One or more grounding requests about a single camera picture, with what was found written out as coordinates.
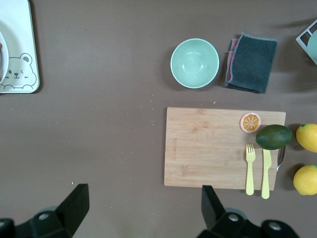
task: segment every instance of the citrus slice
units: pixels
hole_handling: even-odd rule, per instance
[[[256,113],[246,113],[240,119],[240,128],[245,133],[256,132],[261,125],[261,118]]]

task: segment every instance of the folded towel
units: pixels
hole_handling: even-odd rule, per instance
[[[265,93],[276,50],[275,39],[242,34],[232,39],[225,86],[242,91]]]

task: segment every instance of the knife handle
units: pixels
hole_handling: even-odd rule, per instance
[[[252,195],[254,193],[252,163],[248,164],[246,193],[247,195]]]
[[[268,170],[263,171],[262,198],[269,198]]]

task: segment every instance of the yellow fork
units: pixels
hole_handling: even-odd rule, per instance
[[[256,152],[253,144],[247,144],[246,155],[248,163],[246,193],[248,195],[252,195],[254,193],[252,163],[256,160]]]

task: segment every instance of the knife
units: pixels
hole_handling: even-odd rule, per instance
[[[263,182],[262,182],[262,198],[269,198],[269,185],[268,185],[268,169],[272,165],[271,153],[269,150],[263,149]]]

